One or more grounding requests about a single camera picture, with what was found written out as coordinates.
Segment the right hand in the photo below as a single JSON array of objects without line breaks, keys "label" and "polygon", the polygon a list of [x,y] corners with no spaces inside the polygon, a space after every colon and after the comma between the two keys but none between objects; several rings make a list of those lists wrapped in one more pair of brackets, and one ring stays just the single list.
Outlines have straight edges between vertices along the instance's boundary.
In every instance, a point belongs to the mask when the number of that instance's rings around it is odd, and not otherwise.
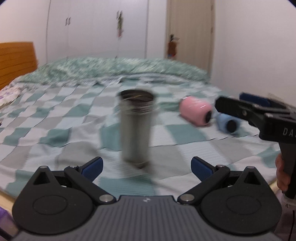
[{"label": "right hand", "polygon": [[281,191],[286,192],[288,190],[288,185],[290,184],[290,175],[284,172],[285,162],[282,159],[281,153],[278,154],[275,160],[275,166],[277,186]]}]

